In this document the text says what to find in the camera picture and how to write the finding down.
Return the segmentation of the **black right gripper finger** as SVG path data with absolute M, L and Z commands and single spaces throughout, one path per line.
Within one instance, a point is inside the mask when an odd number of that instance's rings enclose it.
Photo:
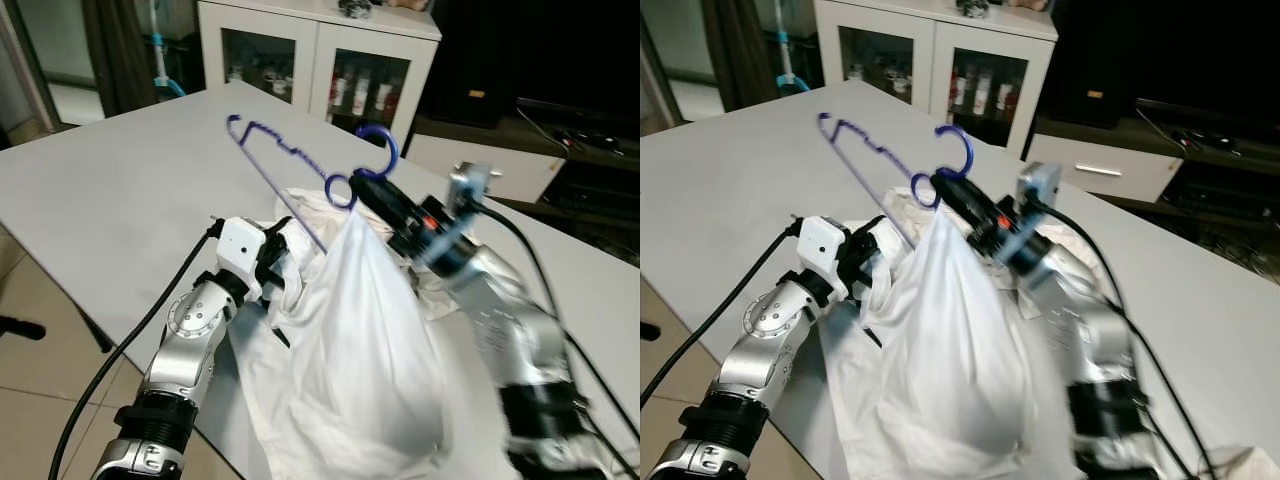
M 986 221 L 986 193 L 968 178 L 936 173 L 931 177 L 936 193 L 966 223 Z
M 387 225 L 406 224 L 406 195 L 385 177 L 352 175 L 349 186 L 357 200 Z

